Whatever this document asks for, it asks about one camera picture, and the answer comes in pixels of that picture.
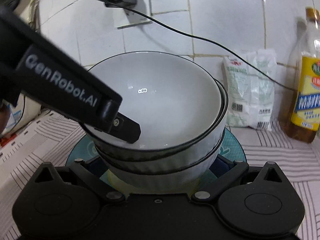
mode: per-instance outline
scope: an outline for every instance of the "yellow label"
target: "yellow label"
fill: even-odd
[[[320,59],[302,57],[298,96],[291,122],[317,131],[320,123]]]

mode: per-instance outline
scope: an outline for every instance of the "white plastic package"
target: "white plastic package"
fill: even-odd
[[[239,55],[274,78],[277,63],[273,49],[261,49]],[[224,66],[229,95],[227,125],[271,130],[270,119],[275,100],[274,83],[235,56],[225,57]]]

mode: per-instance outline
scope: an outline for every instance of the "black cable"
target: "black cable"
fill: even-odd
[[[141,13],[141,12],[138,12],[138,11],[136,11],[136,10],[134,10],[134,9],[131,9],[131,8],[128,8],[128,7],[125,7],[125,6],[118,5],[118,4],[116,4],[116,3],[112,3],[112,2],[110,2],[109,0],[98,0],[98,1],[107,2],[107,3],[111,4],[111,5],[114,5],[114,6],[117,6],[117,7],[119,7],[119,8],[123,8],[123,9],[126,9],[126,10],[128,10],[128,11],[131,11],[131,12],[134,12],[134,13],[136,13],[136,14],[139,14],[139,15],[141,15],[141,16],[143,16],[143,17],[145,17],[145,18],[147,18],[147,19],[149,19],[149,20],[151,20],[151,21],[153,21],[153,22],[155,22],[155,23],[157,23],[157,24],[159,24],[159,25],[161,25],[161,26],[163,26],[163,27],[171,30],[171,31],[174,31],[174,32],[176,32],[176,33],[179,33],[179,34],[181,34],[181,35],[184,35],[184,36],[187,36],[187,37],[191,37],[191,38],[195,38],[195,39],[199,39],[199,40],[202,40],[202,41],[207,41],[207,42],[213,43],[213,44],[215,44],[215,45],[217,45],[217,46],[225,49],[226,51],[230,52],[230,53],[233,54],[234,56],[238,57],[238,58],[239,58],[240,60],[242,60],[244,63],[248,64],[250,67],[254,68],[256,71],[258,71],[258,72],[261,73],[262,75],[266,76],[266,77],[267,77],[268,79],[270,79],[273,83],[276,83],[277,85],[279,85],[279,86],[281,86],[281,87],[283,87],[283,88],[285,88],[285,89],[288,89],[288,90],[291,90],[291,91],[296,91],[294,88],[289,88],[289,87],[287,87],[287,86],[279,83],[278,81],[274,80],[273,78],[269,77],[267,74],[263,73],[261,70],[259,70],[259,69],[256,68],[255,66],[251,65],[249,62],[247,62],[246,60],[244,60],[244,59],[243,59],[242,57],[240,57],[238,54],[236,54],[236,53],[233,52],[232,50],[228,49],[227,47],[221,45],[220,43],[217,43],[217,42],[215,42],[215,41],[211,41],[211,40],[206,39],[206,38],[202,38],[202,37],[198,37],[198,36],[195,36],[195,35],[191,35],[191,34],[188,34],[188,33],[181,32],[181,31],[176,30],[176,29],[174,29],[174,28],[172,28],[172,27],[170,27],[170,26],[168,26],[168,25],[165,25],[165,24],[162,23],[162,22],[159,22],[159,21],[156,20],[156,19],[153,19],[153,18],[150,17],[150,16],[147,16],[147,15],[145,15],[145,14],[143,14],[143,13]]]

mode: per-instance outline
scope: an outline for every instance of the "green logo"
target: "green logo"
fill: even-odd
[[[320,76],[320,61],[318,61],[317,63],[314,63],[314,64],[312,65],[312,71],[313,71],[316,75]]]

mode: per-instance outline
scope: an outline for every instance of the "white bowl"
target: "white bowl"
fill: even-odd
[[[212,131],[223,110],[212,76],[176,55],[130,52],[104,60],[90,72],[123,97],[119,112],[141,127],[139,140],[129,144],[83,126],[100,148],[117,157],[152,159],[181,151]]]
[[[227,120],[228,94],[222,84],[219,81],[217,82],[220,92],[223,95],[223,115],[221,115],[217,121],[217,127],[198,143],[173,155],[151,161],[126,161],[117,159],[108,154],[108,152],[103,152],[103,150],[96,145],[99,155],[103,155],[104,159],[110,160],[124,170],[144,174],[159,174],[180,170],[198,162],[215,147],[215,142],[221,138]]]
[[[190,167],[184,168],[179,171],[166,174],[145,175],[125,171],[118,167],[109,160],[102,157],[103,161],[107,164],[109,169],[122,181],[143,189],[152,191],[166,191],[175,188],[180,188],[199,177],[201,177],[212,165],[217,155],[220,153],[220,147],[224,138],[225,132],[223,131],[222,137],[215,148],[202,160],[193,164]]]

